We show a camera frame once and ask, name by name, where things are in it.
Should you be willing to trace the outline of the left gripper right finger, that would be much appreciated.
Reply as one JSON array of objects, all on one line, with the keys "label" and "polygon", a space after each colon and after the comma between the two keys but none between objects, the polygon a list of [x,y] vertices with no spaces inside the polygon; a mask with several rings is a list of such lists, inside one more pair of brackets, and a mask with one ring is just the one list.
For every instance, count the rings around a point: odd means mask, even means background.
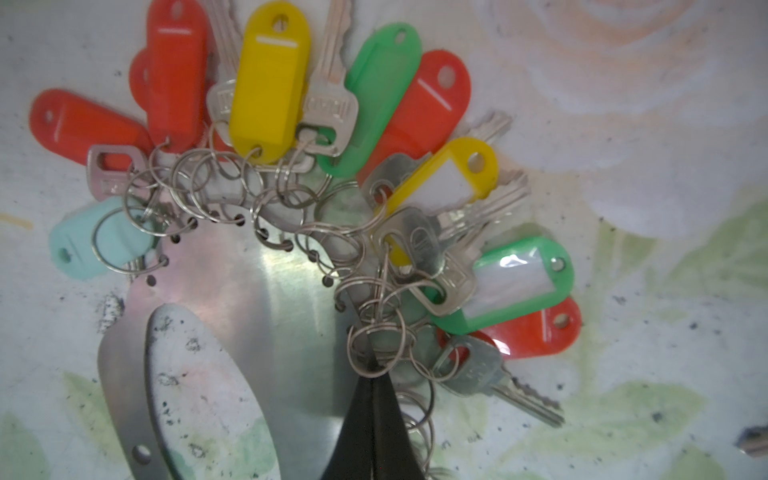
[{"label": "left gripper right finger", "polygon": [[371,381],[374,479],[424,480],[388,374]]}]

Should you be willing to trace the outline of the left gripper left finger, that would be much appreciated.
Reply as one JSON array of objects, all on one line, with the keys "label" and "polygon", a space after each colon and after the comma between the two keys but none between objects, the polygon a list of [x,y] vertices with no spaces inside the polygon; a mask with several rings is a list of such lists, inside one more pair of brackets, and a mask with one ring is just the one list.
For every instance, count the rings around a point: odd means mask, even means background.
[{"label": "left gripper left finger", "polygon": [[373,465],[372,380],[360,377],[322,480],[367,480]]}]

